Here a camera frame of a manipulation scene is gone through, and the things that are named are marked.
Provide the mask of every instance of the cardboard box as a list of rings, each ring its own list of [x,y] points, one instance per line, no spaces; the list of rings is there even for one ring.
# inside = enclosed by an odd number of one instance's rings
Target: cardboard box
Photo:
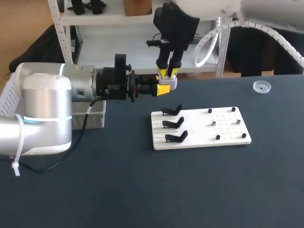
[[[126,16],[152,14],[152,0],[123,0]]]

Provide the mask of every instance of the black cable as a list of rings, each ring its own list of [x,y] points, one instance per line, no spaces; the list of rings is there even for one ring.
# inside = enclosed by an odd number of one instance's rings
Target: black cable
[[[152,40],[154,40],[154,38],[157,36],[157,35],[159,35],[159,34],[161,34],[160,32],[159,33],[156,33],[155,35],[154,35],[154,37],[152,38]]]
[[[201,35],[200,34],[198,34],[198,33],[195,33],[195,35],[197,35],[200,39],[202,39],[203,37],[201,37]]]
[[[95,99],[94,101],[91,102],[90,104],[90,107],[92,107],[97,101],[102,101],[104,98],[103,97],[99,97],[97,99]],[[55,166],[59,165],[64,159],[68,158],[72,152],[76,149],[76,147],[78,146],[84,132],[85,132],[85,129],[86,129],[86,122],[87,122],[87,118],[88,118],[89,114],[85,114],[85,120],[84,120],[84,124],[82,126],[82,129],[81,129],[81,132],[80,132],[80,136],[78,137],[76,143],[70,147],[67,151],[66,151],[66,154],[58,161],[56,162],[54,165],[46,168],[46,169],[43,169],[43,170],[39,170],[39,169],[35,169],[33,167],[31,167],[30,165],[27,165],[27,164],[24,164],[22,162],[19,162],[19,166],[22,166],[32,172],[35,172],[35,173],[45,173],[47,171],[49,171],[50,169],[54,168]],[[0,161],[7,161],[7,162],[14,162],[14,159],[12,158],[6,158],[6,157],[0,157]]]

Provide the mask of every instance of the hole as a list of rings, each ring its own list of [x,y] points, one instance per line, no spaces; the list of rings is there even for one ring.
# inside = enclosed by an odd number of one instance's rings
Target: hole
[[[82,90],[78,90],[78,91],[77,91],[77,94],[78,94],[79,96],[85,95],[84,91],[82,91]]]

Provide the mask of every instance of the dark blue table surface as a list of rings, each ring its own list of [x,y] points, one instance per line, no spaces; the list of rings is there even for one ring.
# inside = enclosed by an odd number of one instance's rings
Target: dark blue table surface
[[[264,79],[268,94],[252,86]],[[108,101],[105,128],[87,130],[45,174],[0,162],[3,228],[303,228],[304,77],[179,82],[162,97]],[[155,151],[151,112],[237,106],[246,146]],[[62,154],[25,157],[46,167]]]

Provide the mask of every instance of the transparent plastic cap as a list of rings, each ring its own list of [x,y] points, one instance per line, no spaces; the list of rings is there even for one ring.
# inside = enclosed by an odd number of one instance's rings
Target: transparent plastic cap
[[[253,89],[259,94],[266,94],[270,91],[271,85],[266,81],[256,81],[253,84]]]

